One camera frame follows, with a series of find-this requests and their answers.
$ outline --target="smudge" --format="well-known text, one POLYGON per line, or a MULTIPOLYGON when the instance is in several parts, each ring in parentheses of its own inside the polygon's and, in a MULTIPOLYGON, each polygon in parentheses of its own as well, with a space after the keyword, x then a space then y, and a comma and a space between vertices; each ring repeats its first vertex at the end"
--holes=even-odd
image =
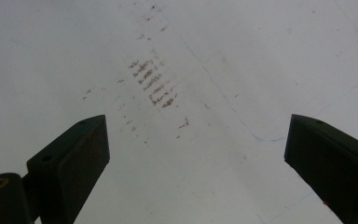
POLYGON ((168 27, 168 25, 162 27, 160 31, 161 31, 161 32, 164 32, 164 31, 167 29, 167 27, 168 27))
POLYGON ((158 74, 155 77, 153 77, 149 83, 147 83, 146 87, 144 87, 144 91, 146 91, 147 89, 149 89, 154 83, 156 83, 160 78, 161 78, 162 74, 158 74))
POLYGON ((129 68, 135 67, 136 65, 138 65, 138 63, 139 63, 139 61, 136 61, 136 62, 132 63, 132 64, 129 66, 129 68))
POLYGON ((185 124, 180 126, 179 128, 181 129, 181 128, 185 128, 187 126, 188 126, 188 118, 185 118, 185 124))
POLYGON ((143 39, 143 38, 145 38, 145 35, 140 35, 138 38, 136 38, 137 40, 139 40, 139 39, 143 39))
POLYGON ((167 107, 167 106, 169 106, 169 105, 172 105, 172 102, 173 102, 173 98, 169 99, 169 100, 162 106, 162 108, 165 108, 165 107, 167 107))

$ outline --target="handwritten marks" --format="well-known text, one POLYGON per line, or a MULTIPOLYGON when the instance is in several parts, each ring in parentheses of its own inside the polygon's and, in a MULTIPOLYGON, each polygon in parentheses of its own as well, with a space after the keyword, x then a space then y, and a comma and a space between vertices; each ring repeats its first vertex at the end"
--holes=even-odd
POLYGON ((158 57, 155 57, 144 62, 135 61, 129 66, 132 76, 147 94, 150 102, 160 108, 171 106, 177 97, 177 93, 174 92, 176 86, 160 72, 160 68, 164 65, 162 61, 158 61, 158 57))

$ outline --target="black plastic part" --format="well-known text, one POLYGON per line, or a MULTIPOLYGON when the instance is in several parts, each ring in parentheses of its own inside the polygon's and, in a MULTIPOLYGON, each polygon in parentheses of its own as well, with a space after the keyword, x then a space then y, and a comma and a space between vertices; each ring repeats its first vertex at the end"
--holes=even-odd
POLYGON ((28 160, 44 224, 74 223, 109 162, 107 139, 104 115, 84 119, 28 160))
POLYGON ((343 223, 358 224, 358 140, 293 115, 284 158, 343 223))
POLYGON ((33 223, 19 175, 0 175, 0 224, 33 223))

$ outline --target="white surface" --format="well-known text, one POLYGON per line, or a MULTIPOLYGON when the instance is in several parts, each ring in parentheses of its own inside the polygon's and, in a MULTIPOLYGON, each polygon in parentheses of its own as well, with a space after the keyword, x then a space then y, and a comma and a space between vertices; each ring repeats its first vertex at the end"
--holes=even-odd
POLYGON ((358 1, 0 0, 0 173, 107 116, 76 223, 340 223, 283 161, 293 113, 358 138, 358 1))

